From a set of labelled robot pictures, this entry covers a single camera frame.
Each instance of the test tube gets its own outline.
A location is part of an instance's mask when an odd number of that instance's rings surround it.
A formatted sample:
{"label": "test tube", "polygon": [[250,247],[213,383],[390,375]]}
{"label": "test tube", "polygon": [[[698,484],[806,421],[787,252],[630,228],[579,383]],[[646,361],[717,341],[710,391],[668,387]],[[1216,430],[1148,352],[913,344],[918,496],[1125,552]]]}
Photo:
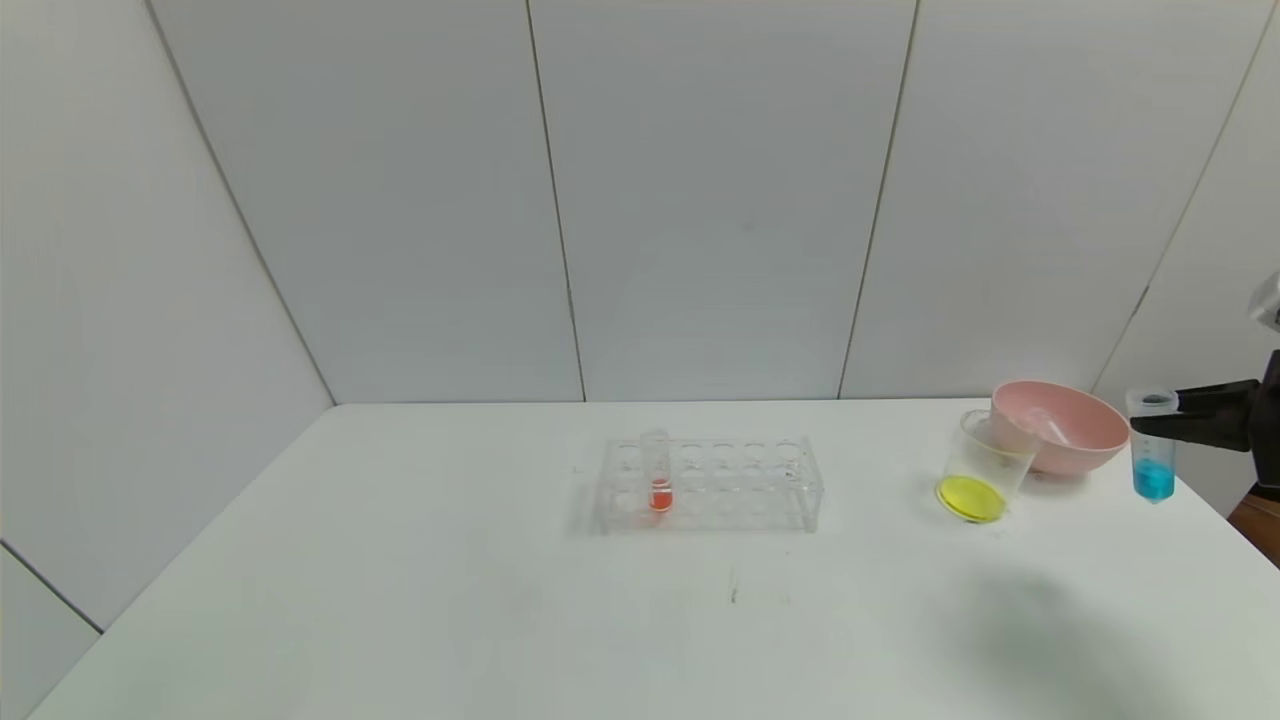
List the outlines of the test tube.
{"label": "test tube", "polygon": [[649,479],[649,507],[655,512],[671,510],[671,437],[666,430],[649,430],[640,436],[640,465]]}
{"label": "test tube", "polygon": [[[1125,393],[1130,418],[1178,413],[1178,393],[1165,388],[1139,388]],[[1178,442],[1133,430],[1133,489],[1152,503],[1174,495],[1174,451]]]}

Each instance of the test tube with red liquid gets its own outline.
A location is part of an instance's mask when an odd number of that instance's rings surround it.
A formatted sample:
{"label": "test tube with red liquid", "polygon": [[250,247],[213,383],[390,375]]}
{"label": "test tube with red liquid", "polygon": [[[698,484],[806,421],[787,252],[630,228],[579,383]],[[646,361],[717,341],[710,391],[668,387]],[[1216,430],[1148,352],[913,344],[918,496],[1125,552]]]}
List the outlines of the test tube with red liquid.
{"label": "test tube with red liquid", "polygon": [[671,438],[666,430],[649,430],[640,436],[640,462],[649,479],[649,507],[654,512],[671,510]]}

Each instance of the white table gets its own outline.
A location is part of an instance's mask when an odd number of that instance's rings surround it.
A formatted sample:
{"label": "white table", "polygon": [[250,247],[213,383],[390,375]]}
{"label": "white table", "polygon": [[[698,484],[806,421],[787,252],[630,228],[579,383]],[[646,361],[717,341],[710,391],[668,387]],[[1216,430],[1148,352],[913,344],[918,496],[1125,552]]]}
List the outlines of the white table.
{"label": "white table", "polygon": [[[35,720],[1251,719],[1280,574],[1129,457],[968,525],[932,484],[980,400],[343,406]],[[808,434],[817,534],[591,534],[609,437]]]}

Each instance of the tube with blue liquid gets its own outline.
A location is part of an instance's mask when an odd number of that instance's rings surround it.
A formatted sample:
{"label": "tube with blue liquid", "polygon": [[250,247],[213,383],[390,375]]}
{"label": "tube with blue liquid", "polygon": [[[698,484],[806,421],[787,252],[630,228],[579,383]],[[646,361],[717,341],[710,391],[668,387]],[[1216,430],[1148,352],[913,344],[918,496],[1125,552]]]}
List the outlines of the tube with blue liquid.
{"label": "tube with blue liquid", "polygon": [[[1130,418],[1178,413],[1178,393],[1165,388],[1139,388],[1125,393]],[[1174,495],[1174,452],[1178,441],[1133,433],[1133,489],[1151,502]]]}

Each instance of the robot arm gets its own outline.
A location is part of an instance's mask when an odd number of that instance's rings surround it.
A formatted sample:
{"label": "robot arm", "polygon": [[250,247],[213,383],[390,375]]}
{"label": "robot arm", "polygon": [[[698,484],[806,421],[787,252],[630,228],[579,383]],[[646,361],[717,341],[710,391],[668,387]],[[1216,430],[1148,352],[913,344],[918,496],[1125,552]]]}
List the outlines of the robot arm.
{"label": "robot arm", "polygon": [[[1280,272],[1258,287],[1249,314],[1280,332]],[[1134,430],[1197,445],[1253,452],[1258,486],[1280,488],[1280,350],[1271,354],[1262,380],[1178,391],[1178,413],[1132,418]]]}

